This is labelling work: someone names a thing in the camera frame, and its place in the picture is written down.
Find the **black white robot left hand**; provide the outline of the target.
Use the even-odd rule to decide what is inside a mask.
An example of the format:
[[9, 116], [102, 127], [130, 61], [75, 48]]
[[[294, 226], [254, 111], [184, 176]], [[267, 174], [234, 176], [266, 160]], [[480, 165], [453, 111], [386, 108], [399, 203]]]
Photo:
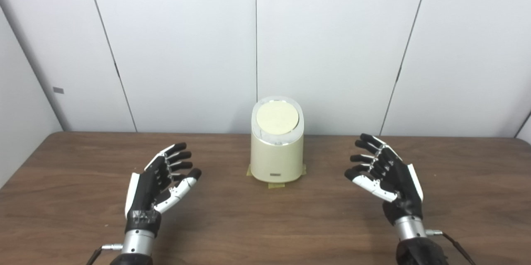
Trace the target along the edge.
[[192, 154], [185, 142], [161, 150], [141, 173], [129, 182], [125, 232], [148, 231], [154, 237], [161, 228], [162, 214], [181, 201], [201, 177], [201, 170], [188, 161]]

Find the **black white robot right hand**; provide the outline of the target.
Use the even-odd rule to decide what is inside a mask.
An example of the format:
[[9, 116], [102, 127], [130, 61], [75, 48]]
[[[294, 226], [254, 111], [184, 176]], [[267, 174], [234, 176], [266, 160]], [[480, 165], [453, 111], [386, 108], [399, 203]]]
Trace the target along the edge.
[[345, 171], [345, 177], [383, 200], [383, 212], [391, 225], [405, 216], [423, 219], [424, 194], [414, 166], [373, 135], [361, 134], [355, 146], [370, 154], [352, 155], [350, 161], [356, 165]]

